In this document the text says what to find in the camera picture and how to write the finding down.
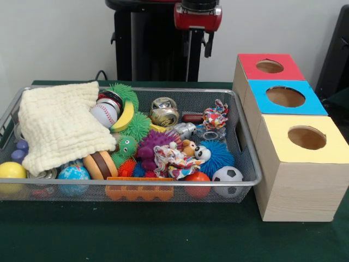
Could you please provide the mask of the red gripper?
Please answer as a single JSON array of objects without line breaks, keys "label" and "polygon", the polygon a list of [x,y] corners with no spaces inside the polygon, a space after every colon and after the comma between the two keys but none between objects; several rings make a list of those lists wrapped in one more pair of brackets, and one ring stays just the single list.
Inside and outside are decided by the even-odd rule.
[{"label": "red gripper", "polygon": [[[211,57],[214,32],[222,20],[222,7],[218,3],[176,3],[174,25],[180,30],[200,29],[209,32],[205,44],[205,57]],[[191,31],[183,31],[183,56],[190,54]]]}]

